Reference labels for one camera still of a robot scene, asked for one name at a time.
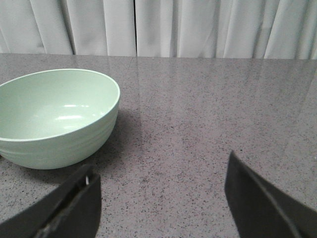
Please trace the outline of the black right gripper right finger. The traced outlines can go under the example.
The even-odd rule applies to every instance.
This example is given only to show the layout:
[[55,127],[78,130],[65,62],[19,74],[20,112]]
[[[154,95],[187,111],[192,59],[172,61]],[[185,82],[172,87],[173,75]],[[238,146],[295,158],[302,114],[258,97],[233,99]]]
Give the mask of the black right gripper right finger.
[[315,238],[317,213],[230,153],[225,195],[242,238]]

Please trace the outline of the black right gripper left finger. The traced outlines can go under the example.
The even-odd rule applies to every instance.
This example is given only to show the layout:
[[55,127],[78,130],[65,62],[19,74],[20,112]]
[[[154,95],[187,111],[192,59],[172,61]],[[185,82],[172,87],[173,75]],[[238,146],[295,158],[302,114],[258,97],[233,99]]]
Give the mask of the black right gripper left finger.
[[94,238],[101,206],[101,177],[83,165],[43,199],[1,223],[0,236]]

